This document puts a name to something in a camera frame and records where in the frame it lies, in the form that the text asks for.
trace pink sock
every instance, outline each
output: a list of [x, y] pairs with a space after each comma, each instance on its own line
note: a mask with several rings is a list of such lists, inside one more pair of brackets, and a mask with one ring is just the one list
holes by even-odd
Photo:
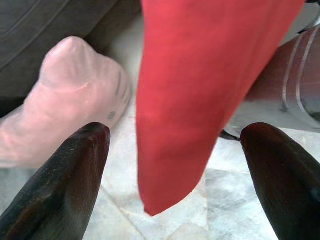
[[112, 128], [131, 94], [119, 64], [81, 38], [62, 40], [46, 55], [24, 104], [0, 122], [0, 167], [39, 167], [82, 126]]

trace red cloth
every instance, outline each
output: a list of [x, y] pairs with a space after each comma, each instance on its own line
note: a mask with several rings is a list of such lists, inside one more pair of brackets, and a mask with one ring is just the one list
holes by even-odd
[[156, 215], [185, 198], [304, 0], [142, 0], [138, 183]]

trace marble floor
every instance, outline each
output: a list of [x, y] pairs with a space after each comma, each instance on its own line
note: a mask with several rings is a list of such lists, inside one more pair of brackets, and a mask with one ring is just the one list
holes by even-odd
[[[143, 18], [110, 48], [128, 71], [136, 94], [143, 50]], [[219, 139], [196, 189], [155, 217], [143, 212], [137, 185], [135, 98], [112, 131], [98, 199], [85, 240], [277, 240], [256, 196], [240, 143]], [[320, 134], [285, 130], [320, 160]], [[0, 214], [35, 171], [0, 169]]]

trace gray fabric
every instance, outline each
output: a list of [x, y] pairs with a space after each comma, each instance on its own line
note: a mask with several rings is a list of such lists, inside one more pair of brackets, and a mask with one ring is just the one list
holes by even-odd
[[118, 0], [85, 40], [98, 52], [108, 55], [108, 46], [141, 12], [140, 0]]
[[0, 96], [27, 96], [46, 53], [68, 36], [86, 37], [116, 2], [5, 1], [1, 10], [7, 14], [6, 32], [1, 33]]

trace white marble tile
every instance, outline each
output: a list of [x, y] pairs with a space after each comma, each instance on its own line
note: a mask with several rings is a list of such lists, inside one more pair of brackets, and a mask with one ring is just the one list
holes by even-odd
[[145, 238], [118, 208], [108, 193], [100, 189], [83, 239], [143, 240]]
[[208, 230], [198, 225], [186, 223], [179, 227], [168, 240], [208, 240]]
[[251, 176], [206, 171], [209, 237], [213, 240], [277, 240]]
[[209, 159], [208, 169], [249, 174], [240, 142], [219, 138]]

